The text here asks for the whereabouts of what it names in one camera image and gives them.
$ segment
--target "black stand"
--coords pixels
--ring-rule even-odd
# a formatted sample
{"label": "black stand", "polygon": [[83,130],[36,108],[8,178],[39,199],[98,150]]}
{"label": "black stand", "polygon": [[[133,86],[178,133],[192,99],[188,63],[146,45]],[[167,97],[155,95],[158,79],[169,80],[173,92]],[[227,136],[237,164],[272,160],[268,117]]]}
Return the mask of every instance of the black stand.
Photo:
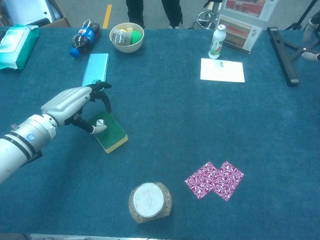
{"label": "black stand", "polygon": [[[285,80],[288,86],[296,86],[298,85],[299,79],[296,73],[296,70],[293,66],[293,61],[302,53],[310,52],[313,54],[317,54],[317,52],[313,51],[312,48],[320,42],[320,36],[318,31],[320,30],[320,26],[314,31],[317,38],[309,45],[309,46],[298,46],[287,40],[284,40],[277,27],[267,27],[267,32],[270,35],[270,41],[272,43],[273,49],[275,51],[276,57],[279,61],[283,74],[285,76]],[[293,55],[289,56],[286,50],[286,46],[296,50]]]}
{"label": "black stand", "polygon": [[291,26],[287,27],[285,30],[300,30],[302,28],[302,21],[306,18],[310,10],[313,8],[313,6],[316,4],[318,0],[312,0],[312,2],[309,4],[309,6],[306,8],[302,16],[300,17],[298,22],[294,22],[291,24]]}

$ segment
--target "black pants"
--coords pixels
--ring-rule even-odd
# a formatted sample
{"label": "black pants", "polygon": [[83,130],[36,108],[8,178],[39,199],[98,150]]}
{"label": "black pants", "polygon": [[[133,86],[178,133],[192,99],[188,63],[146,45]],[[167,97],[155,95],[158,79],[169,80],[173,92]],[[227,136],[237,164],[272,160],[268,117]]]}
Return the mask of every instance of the black pants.
{"label": "black pants", "polygon": [[[171,27],[179,26],[182,22],[182,12],[180,0],[161,0],[166,16],[169,19]],[[128,17],[131,23],[139,24],[145,27],[144,24],[144,1],[143,0],[126,0],[128,7]]]}

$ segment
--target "cyan smartphone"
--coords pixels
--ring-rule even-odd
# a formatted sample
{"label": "cyan smartphone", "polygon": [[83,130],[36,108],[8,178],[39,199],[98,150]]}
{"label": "cyan smartphone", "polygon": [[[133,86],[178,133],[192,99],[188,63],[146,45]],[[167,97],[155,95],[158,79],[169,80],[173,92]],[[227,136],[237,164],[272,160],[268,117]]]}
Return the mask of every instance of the cyan smartphone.
{"label": "cyan smartphone", "polygon": [[82,87],[95,84],[97,81],[105,82],[109,63],[109,53],[92,53],[86,66]]}

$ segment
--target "pink paisley card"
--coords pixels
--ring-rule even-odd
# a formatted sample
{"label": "pink paisley card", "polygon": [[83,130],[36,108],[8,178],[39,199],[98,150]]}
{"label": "pink paisley card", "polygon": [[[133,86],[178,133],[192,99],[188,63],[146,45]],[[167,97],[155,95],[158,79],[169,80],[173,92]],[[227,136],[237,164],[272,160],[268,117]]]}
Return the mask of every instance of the pink paisley card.
{"label": "pink paisley card", "polygon": [[212,176],[212,191],[228,201],[236,190],[244,174],[231,163],[225,161]]}
{"label": "pink paisley card", "polygon": [[198,199],[202,199],[212,190],[213,175],[216,171],[215,166],[211,162],[207,162],[184,182]]}

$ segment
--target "bowl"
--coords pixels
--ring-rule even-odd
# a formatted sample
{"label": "bowl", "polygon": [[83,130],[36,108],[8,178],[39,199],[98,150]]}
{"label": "bowl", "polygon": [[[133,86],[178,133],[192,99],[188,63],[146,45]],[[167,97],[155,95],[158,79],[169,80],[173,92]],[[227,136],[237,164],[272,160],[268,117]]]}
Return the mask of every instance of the bowl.
{"label": "bowl", "polygon": [[[136,42],[135,44],[127,45],[127,46],[122,46],[122,45],[118,45],[118,44],[114,43],[112,41],[112,35],[113,35],[114,31],[116,29],[118,29],[118,30],[125,29],[126,30],[127,28],[133,28],[133,31],[137,31],[137,32],[141,33],[142,38],[138,42]],[[118,24],[117,26],[115,26],[114,28],[111,29],[110,34],[109,34],[109,38],[110,38],[110,41],[112,42],[113,46],[116,49],[118,49],[120,52],[123,52],[125,54],[131,54],[131,53],[137,51],[141,47],[141,45],[144,41],[144,37],[145,37],[144,29],[141,26],[139,26],[138,24],[135,24],[132,22],[124,22],[124,23]]]}

